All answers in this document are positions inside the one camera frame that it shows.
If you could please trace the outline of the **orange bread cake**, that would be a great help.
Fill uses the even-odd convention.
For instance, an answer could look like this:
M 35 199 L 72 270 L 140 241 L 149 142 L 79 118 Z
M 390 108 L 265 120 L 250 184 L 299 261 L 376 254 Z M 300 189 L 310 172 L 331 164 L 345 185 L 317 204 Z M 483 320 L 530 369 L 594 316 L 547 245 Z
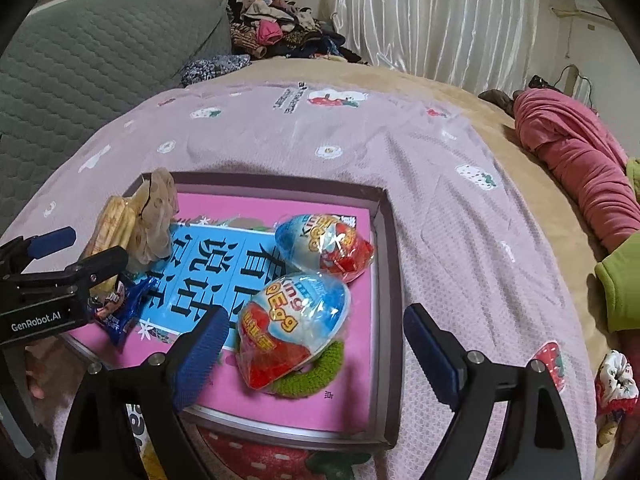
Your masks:
M 126 249 L 137 223 L 137 215 L 130 198 L 111 196 L 96 220 L 92 237 L 81 258 L 88 258 L 115 246 Z

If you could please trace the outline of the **red kinder egg package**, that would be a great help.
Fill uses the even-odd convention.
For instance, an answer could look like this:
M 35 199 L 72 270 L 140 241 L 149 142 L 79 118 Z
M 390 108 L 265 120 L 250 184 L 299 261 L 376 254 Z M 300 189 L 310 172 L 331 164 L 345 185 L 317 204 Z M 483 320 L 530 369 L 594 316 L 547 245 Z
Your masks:
M 317 359 L 341 336 L 352 295 L 324 273 L 277 278 L 238 314 L 236 362 L 248 388 L 265 390 Z

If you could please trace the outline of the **blue cookie snack packet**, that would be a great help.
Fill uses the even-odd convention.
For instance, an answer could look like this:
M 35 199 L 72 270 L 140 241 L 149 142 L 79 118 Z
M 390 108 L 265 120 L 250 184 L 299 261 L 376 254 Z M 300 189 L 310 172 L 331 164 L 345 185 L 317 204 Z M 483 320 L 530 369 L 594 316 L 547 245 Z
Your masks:
M 93 318 L 115 348 L 122 348 L 145 300 L 157 289 L 157 284 L 156 278 L 135 281 L 121 273 L 90 289 L 89 307 Z

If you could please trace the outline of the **white red floral scrunchie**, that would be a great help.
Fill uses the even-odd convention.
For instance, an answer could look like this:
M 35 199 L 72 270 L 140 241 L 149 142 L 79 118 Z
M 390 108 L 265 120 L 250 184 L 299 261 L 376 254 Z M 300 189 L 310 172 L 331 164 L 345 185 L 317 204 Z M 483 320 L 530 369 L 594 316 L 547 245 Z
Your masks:
M 639 399 L 634 371 L 626 356 L 610 350 L 603 358 L 594 381 L 597 399 L 597 446 L 612 442 L 618 426 L 632 413 Z

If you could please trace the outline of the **dark shallow tray box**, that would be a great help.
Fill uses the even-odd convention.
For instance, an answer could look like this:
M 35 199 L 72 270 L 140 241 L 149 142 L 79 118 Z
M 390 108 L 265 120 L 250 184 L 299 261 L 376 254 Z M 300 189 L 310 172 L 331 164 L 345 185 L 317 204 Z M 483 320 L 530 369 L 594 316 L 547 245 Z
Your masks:
M 120 347 L 98 326 L 67 343 L 134 366 L 227 311 L 219 364 L 186 417 L 288 448 L 376 452 L 398 438 L 401 284 L 382 188 L 317 179 L 179 172 L 174 252 Z

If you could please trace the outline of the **pink blue picture book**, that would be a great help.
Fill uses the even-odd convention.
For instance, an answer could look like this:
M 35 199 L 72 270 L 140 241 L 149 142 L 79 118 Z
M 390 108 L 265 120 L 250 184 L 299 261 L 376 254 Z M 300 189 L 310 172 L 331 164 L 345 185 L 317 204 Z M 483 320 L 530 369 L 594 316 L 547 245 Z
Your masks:
M 193 414 L 249 430 L 356 437 L 369 425 L 372 392 L 371 274 L 342 285 L 300 273 L 274 232 L 293 217 L 307 228 L 332 214 L 371 235 L 357 206 L 182 192 L 171 257 L 149 272 L 152 287 L 124 342 L 104 328 L 70 342 L 114 368 L 164 352 L 209 307 L 229 317 L 218 365 Z

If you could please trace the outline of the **green fleece blanket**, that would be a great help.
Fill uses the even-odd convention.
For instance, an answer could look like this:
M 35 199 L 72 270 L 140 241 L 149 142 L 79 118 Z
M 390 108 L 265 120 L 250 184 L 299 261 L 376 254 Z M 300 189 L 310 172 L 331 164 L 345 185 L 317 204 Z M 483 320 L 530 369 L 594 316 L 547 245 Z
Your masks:
M 639 328 L 639 203 L 622 166 L 593 156 L 591 227 L 608 256 L 596 266 L 610 332 Z

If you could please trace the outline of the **grey quilted headboard cover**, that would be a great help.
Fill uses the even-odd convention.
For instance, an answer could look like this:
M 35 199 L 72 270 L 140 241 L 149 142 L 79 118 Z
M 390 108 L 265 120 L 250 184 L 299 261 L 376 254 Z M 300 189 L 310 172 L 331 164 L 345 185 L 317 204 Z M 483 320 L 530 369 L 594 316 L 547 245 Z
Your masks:
M 231 51 L 227 0 L 68 0 L 1 57 L 1 226 L 99 128 Z

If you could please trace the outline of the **blue patterned cloth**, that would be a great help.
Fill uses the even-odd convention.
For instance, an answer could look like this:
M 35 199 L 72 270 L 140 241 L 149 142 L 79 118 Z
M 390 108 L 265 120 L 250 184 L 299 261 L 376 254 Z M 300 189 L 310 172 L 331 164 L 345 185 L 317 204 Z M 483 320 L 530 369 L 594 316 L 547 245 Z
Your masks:
M 180 82 L 183 87 L 199 82 L 215 79 L 242 70 L 250 66 L 250 56 L 247 54 L 222 54 L 212 58 L 199 58 L 187 62 L 180 72 Z

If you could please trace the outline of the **kinder egg in tray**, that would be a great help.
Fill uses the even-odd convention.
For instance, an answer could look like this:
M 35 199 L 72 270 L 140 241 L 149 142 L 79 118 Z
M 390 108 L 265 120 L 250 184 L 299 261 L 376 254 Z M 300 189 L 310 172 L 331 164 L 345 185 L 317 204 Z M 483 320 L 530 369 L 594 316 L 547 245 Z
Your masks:
M 324 273 L 345 284 L 355 281 L 374 258 L 373 245 L 332 214 L 299 214 L 279 224 L 274 240 L 296 269 Z

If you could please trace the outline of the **pink quilt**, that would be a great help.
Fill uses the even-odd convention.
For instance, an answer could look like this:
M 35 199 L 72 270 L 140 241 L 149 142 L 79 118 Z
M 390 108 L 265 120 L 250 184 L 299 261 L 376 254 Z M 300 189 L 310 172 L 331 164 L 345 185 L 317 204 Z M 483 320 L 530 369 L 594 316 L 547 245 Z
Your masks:
M 628 156 L 595 112 L 559 91 L 528 89 L 514 101 L 514 120 L 522 148 L 548 168 L 608 252 L 639 231 Z

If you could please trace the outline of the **pile of clothes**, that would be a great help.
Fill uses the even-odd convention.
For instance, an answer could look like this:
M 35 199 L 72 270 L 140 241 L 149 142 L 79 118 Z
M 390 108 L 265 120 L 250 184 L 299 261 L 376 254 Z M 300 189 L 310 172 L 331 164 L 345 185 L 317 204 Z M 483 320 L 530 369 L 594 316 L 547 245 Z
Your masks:
M 252 60 L 336 58 L 367 65 L 331 24 L 292 0 L 227 0 L 227 14 L 235 54 Z

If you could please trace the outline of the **white curtain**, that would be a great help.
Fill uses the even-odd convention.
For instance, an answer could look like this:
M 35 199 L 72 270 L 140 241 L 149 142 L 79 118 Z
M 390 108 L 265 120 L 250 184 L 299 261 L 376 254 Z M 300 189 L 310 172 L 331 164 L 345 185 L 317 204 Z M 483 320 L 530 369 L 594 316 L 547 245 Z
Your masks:
M 326 0 L 349 50 L 369 64 L 472 93 L 523 87 L 539 0 Z

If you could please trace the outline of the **white air conditioner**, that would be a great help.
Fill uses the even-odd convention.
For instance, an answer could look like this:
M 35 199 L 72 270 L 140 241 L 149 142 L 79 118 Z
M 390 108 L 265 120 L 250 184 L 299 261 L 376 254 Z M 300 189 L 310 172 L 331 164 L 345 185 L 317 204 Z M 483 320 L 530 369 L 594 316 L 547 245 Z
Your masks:
M 599 0 L 550 0 L 546 9 L 556 18 L 581 18 L 617 29 L 612 16 Z

